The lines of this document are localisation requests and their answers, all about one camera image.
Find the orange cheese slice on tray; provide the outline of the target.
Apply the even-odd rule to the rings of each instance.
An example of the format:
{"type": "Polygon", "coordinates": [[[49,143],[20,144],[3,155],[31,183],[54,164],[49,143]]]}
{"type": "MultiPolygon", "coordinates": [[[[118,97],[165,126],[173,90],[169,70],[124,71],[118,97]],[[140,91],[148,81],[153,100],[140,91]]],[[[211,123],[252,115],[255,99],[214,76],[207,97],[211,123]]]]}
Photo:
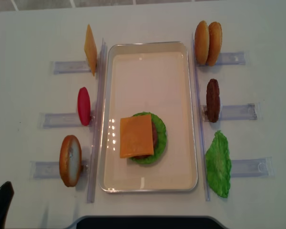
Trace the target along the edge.
{"type": "Polygon", "coordinates": [[[153,129],[150,114],[120,119],[120,158],[153,155],[153,129]]]}

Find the clear holder strip patty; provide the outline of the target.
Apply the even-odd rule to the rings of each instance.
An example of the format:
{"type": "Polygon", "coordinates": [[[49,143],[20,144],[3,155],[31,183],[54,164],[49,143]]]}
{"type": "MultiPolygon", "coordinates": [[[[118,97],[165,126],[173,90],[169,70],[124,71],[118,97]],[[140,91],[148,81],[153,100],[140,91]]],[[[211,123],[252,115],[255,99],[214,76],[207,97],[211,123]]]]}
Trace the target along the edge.
{"type": "Polygon", "coordinates": [[[261,117],[259,103],[220,105],[218,121],[257,120],[261,117]]]}

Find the brown meat patty on tray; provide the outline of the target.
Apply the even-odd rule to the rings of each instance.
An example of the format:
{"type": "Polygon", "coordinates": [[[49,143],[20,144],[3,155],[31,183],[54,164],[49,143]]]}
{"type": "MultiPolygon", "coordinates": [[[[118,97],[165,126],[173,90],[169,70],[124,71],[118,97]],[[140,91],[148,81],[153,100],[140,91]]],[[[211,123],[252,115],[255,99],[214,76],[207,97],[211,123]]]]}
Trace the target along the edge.
{"type": "MultiPolygon", "coordinates": [[[[156,130],[156,126],[154,124],[154,122],[152,122],[152,132],[153,132],[153,149],[155,150],[156,146],[157,146],[157,130],[156,130]]],[[[151,155],[142,155],[142,156],[134,156],[134,159],[145,159],[150,157],[151,155]]]]}

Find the golden bun one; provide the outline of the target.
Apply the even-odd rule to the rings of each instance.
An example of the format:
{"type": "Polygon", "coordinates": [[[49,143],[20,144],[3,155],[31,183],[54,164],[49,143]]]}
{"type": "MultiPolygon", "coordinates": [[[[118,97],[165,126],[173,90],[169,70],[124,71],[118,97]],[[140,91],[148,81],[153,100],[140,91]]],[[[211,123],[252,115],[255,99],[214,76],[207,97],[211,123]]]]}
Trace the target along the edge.
{"type": "Polygon", "coordinates": [[[209,29],[206,21],[201,21],[194,35],[194,53],[198,64],[205,65],[209,52],[209,29]]]}
{"type": "Polygon", "coordinates": [[[214,21],[209,25],[208,29],[209,52],[206,63],[209,66],[214,66],[222,47],[222,28],[220,23],[214,21]]]}

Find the clear holder strip lettuce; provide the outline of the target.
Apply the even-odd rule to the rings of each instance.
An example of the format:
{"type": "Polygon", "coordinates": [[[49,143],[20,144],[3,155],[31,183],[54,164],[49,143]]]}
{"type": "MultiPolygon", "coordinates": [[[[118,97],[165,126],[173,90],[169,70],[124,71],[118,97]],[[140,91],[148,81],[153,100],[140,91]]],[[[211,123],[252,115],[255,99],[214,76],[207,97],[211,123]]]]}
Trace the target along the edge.
{"type": "Polygon", "coordinates": [[[232,160],[231,178],[273,177],[272,158],[232,160]]]}

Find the white rectangular serving tray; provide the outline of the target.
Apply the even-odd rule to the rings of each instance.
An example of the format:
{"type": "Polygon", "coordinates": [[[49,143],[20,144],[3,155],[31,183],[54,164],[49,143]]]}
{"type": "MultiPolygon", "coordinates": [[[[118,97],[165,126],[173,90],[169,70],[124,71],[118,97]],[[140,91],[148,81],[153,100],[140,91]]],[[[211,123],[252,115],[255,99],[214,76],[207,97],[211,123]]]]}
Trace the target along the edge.
{"type": "Polygon", "coordinates": [[[107,193],[196,186],[190,71],[182,42],[120,44],[109,50],[98,174],[107,193]],[[120,158],[120,120],[141,112],[157,115],[166,127],[164,152],[148,165],[120,158]]]}

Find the golden bun right one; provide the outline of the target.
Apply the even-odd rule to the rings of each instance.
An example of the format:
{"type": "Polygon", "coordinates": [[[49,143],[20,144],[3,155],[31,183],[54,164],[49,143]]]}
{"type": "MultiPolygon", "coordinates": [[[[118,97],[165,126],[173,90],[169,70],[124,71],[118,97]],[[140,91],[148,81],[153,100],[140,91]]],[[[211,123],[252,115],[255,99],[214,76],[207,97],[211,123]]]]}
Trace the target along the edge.
{"type": "Polygon", "coordinates": [[[209,25],[208,29],[209,52],[206,63],[209,66],[214,66],[222,47],[222,28],[220,23],[214,21],[209,25]]]}

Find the upright bun half left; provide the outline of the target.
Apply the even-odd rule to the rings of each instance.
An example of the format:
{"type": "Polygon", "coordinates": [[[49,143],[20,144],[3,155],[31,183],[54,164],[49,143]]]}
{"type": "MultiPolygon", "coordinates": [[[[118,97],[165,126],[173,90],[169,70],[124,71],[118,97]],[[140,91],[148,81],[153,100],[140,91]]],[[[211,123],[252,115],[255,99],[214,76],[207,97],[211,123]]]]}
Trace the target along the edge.
{"type": "Polygon", "coordinates": [[[61,145],[59,171],[62,181],[67,187],[78,183],[81,173],[82,149],[78,138],[67,135],[61,145]]]}

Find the green lettuce leaf on tray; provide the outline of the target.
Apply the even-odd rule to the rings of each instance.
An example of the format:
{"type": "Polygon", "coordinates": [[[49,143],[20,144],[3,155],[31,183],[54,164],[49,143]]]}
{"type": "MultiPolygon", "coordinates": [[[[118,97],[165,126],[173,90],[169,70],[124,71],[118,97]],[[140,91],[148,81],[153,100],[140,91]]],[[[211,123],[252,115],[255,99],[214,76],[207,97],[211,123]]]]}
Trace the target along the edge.
{"type": "Polygon", "coordinates": [[[151,120],[154,122],[157,130],[157,146],[154,150],[154,154],[151,155],[148,158],[145,159],[134,159],[133,157],[130,157],[130,159],[140,165],[149,165],[157,160],[162,156],[166,143],[167,143],[167,135],[166,135],[166,126],[164,122],[162,121],[161,118],[159,118],[157,115],[150,113],[150,112],[141,112],[141,113],[136,113],[133,116],[142,116],[142,115],[151,115],[151,120]]]}

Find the long clear rail left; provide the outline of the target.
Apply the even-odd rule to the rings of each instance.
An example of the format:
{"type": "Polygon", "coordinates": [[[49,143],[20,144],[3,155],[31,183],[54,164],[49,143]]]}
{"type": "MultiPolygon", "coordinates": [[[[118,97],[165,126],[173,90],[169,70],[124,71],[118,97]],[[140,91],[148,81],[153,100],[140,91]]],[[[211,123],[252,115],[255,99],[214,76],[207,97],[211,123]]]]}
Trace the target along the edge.
{"type": "Polygon", "coordinates": [[[93,129],[93,144],[92,153],[90,159],[89,169],[89,182],[87,190],[87,202],[93,203],[95,201],[95,190],[97,181],[97,167],[98,167],[98,155],[100,150],[100,139],[102,136],[102,114],[103,114],[103,102],[104,102],[104,89],[106,82],[106,64],[107,64],[107,44],[102,39],[101,52],[98,59],[98,93],[97,101],[94,112],[94,129],[93,129]]]}

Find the black panel bottom edge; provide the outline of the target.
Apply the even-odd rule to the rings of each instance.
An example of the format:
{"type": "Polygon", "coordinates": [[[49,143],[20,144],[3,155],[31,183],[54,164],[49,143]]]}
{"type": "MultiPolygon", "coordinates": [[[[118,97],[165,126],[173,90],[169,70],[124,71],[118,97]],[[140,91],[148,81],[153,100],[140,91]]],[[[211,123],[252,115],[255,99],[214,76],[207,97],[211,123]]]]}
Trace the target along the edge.
{"type": "Polygon", "coordinates": [[[203,217],[88,217],[80,220],[78,229],[222,229],[223,226],[203,217]]]}

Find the upright orange cheese slice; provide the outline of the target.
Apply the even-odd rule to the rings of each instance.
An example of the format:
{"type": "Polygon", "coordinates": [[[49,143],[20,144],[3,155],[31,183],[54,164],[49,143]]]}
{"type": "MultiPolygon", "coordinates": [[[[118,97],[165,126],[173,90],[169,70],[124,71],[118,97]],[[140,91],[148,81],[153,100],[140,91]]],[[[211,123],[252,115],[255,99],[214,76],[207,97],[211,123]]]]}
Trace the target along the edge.
{"type": "Polygon", "coordinates": [[[95,76],[98,52],[97,52],[94,36],[92,33],[92,29],[89,24],[87,25],[87,30],[86,30],[84,51],[85,51],[86,58],[87,58],[89,67],[91,69],[92,75],[95,76]]]}

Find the black object lower left corner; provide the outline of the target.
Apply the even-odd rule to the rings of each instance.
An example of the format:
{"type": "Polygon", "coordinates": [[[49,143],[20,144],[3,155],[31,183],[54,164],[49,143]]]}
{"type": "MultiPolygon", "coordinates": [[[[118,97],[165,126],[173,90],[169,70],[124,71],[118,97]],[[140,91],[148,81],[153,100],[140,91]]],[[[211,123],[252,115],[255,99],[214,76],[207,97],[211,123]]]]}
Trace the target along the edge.
{"type": "Polygon", "coordinates": [[[14,196],[14,189],[10,181],[0,187],[0,229],[5,228],[8,210],[14,196]]]}

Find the golden top bun one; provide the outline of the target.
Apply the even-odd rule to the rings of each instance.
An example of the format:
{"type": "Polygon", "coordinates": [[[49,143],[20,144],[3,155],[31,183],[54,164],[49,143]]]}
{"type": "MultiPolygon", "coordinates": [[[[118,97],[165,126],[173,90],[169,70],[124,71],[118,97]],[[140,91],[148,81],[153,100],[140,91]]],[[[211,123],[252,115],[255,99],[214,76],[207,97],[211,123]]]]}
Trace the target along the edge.
{"type": "Polygon", "coordinates": [[[209,29],[206,21],[201,21],[194,35],[194,53],[198,64],[205,65],[209,52],[209,29]]]}

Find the clear holder strip tomato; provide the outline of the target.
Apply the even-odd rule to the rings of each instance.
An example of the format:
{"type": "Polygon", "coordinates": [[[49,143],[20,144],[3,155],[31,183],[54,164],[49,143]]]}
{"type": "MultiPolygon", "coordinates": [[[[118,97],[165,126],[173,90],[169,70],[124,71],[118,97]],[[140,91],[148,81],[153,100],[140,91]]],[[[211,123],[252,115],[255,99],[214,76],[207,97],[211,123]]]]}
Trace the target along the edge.
{"type": "Polygon", "coordinates": [[[38,119],[38,128],[71,128],[84,127],[81,123],[78,113],[40,113],[38,119]]]}

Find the upright brown meat patty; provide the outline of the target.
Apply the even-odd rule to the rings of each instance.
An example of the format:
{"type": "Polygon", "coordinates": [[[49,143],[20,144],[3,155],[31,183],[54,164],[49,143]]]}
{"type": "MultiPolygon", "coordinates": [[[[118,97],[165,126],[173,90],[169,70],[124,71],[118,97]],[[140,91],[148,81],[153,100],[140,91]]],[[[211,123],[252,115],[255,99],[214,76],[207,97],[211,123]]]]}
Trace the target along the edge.
{"type": "Polygon", "coordinates": [[[220,90],[216,79],[211,79],[206,90],[207,117],[212,123],[216,123],[220,114],[220,90]]]}

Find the upright green lettuce leaf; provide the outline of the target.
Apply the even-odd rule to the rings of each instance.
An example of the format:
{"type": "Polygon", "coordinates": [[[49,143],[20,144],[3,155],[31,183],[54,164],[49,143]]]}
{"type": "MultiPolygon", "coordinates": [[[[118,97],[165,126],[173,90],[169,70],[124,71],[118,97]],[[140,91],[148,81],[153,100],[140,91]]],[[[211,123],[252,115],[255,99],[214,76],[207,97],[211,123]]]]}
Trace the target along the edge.
{"type": "Polygon", "coordinates": [[[220,197],[227,198],[230,190],[232,161],[227,137],[216,131],[214,139],[205,154],[207,182],[220,197]]]}

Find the clear holder strip cheese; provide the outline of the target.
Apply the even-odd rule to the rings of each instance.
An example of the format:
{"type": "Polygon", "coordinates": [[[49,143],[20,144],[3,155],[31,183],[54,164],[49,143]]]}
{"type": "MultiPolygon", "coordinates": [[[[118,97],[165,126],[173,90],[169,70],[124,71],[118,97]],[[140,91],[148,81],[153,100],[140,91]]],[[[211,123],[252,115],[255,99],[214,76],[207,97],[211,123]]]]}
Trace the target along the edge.
{"type": "Polygon", "coordinates": [[[86,61],[50,62],[53,74],[89,73],[91,69],[86,61]]]}

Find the upright red tomato slice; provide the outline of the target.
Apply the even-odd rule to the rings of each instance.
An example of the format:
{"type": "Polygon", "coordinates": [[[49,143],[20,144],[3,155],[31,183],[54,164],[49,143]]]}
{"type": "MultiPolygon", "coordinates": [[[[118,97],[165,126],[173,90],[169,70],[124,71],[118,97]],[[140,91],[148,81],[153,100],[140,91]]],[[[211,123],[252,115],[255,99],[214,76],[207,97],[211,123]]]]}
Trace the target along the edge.
{"type": "Polygon", "coordinates": [[[81,124],[88,126],[91,120],[91,103],[88,90],[82,87],[78,93],[77,110],[81,124]]]}

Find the clear holder strip left bun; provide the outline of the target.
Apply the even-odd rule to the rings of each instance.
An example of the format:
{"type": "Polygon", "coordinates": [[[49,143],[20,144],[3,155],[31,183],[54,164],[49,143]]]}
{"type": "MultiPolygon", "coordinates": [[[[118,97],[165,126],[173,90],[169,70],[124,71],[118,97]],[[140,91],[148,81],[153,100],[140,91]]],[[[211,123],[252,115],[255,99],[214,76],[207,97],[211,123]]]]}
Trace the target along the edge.
{"type": "Polygon", "coordinates": [[[60,179],[59,162],[31,161],[29,179],[60,179]]]}

